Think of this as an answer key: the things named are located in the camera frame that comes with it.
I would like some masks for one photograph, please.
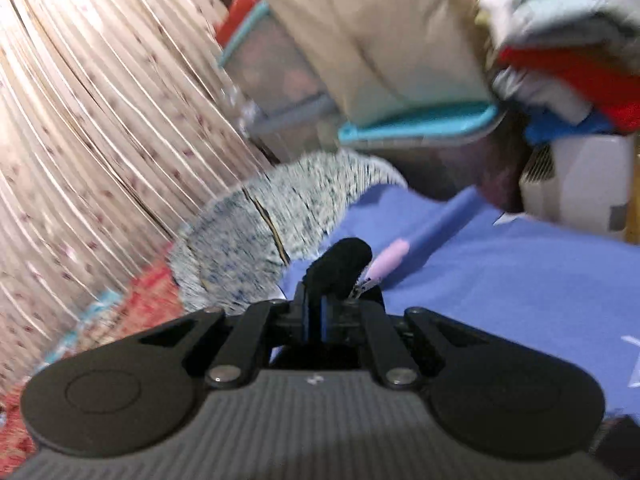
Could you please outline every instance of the brown paper bag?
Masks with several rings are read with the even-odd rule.
[[[267,0],[358,126],[415,108],[488,102],[456,0]]]

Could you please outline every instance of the striped curtain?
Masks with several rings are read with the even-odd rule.
[[[0,0],[0,391],[206,202],[263,170],[219,0]]]

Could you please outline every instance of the turquoise lid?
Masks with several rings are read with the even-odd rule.
[[[224,68],[229,58],[232,56],[234,50],[238,48],[244,38],[252,31],[255,24],[270,13],[269,4],[264,0],[261,0],[254,5],[254,8],[244,17],[242,23],[231,36],[231,39],[226,44],[225,49],[222,51],[222,55],[218,60],[218,66]]]
[[[457,137],[487,126],[498,114],[497,106],[469,103],[427,108],[366,128],[346,123],[338,131],[341,143],[401,137]]]

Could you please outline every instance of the speckled cushion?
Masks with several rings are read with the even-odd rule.
[[[379,159],[353,152],[317,152],[279,166],[225,199],[211,203],[183,230],[169,264],[187,310],[243,312],[279,296],[285,267],[273,234],[249,195],[268,212],[291,259],[315,255],[322,238],[374,184],[405,186]]]

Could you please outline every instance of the white logo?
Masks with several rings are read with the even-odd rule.
[[[636,345],[637,347],[640,348],[640,339],[636,339],[633,336],[623,335],[622,341],[631,343],[632,345]],[[636,367],[634,368],[634,371],[631,374],[631,378],[629,379],[629,387],[640,388],[640,355],[638,356],[638,361],[636,361]]]
[[[311,384],[312,386],[318,386],[318,384],[324,382],[324,377],[322,377],[322,375],[315,374],[311,377],[307,377],[306,382]]]

